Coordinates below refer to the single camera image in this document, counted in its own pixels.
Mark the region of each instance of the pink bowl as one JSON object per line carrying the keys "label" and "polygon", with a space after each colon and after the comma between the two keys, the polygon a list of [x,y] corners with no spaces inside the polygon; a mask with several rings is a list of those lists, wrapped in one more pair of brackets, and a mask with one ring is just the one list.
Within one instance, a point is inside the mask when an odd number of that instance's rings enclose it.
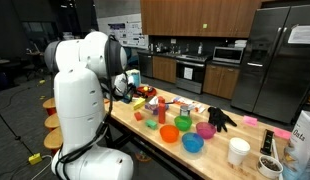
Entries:
{"label": "pink bowl", "polygon": [[207,122],[199,122],[196,124],[196,131],[203,139],[210,139],[216,133],[215,126]]}

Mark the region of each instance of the snack bag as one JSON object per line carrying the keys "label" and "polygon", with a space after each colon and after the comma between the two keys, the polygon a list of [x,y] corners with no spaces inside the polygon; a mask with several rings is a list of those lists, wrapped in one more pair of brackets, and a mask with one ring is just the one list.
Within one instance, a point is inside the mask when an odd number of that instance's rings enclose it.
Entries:
{"label": "snack bag", "polygon": [[284,149],[283,177],[310,179],[310,112],[302,111]]}

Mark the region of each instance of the paper cup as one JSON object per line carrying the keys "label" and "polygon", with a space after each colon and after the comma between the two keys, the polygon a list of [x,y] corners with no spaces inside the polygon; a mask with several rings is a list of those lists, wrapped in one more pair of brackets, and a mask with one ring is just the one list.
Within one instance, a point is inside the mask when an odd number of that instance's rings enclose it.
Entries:
{"label": "paper cup", "polygon": [[240,165],[251,149],[250,145],[241,138],[232,138],[229,142],[228,162]]}

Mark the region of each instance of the green bowl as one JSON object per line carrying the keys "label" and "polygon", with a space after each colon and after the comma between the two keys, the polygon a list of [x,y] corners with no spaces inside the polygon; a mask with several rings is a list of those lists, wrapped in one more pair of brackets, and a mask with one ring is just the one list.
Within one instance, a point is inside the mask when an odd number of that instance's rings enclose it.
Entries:
{"label": "green bowl", "polygon": [[188,131],[192,125],[192,119],[189,116],[177,116],[174,122],[180,131]]}

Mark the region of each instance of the stool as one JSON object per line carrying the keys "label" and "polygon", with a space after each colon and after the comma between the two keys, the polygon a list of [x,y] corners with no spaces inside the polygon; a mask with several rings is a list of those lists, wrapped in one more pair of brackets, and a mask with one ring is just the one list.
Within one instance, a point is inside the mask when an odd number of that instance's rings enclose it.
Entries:
{"label": "stool", "polygon": [[49,116],[52,114],[55,114],[56,113],[55,98],[50,98],[50,99],[46,100],[43,103],[43,108],[46,109],[47,114]]}
{"label": "stool", "polygon": [[63,135],[61,127],[57,127],[51,131],[44,139],[44,146],[52,151],[52,155],[61,148],[63,144]]}
{"label": "stool", "polygon": [[45,127],[48,128],[49,132],[52,132],[54,129],[59,127],[59,119],[57,116],[57,113],[50,115],[46,120],[45,120]]}

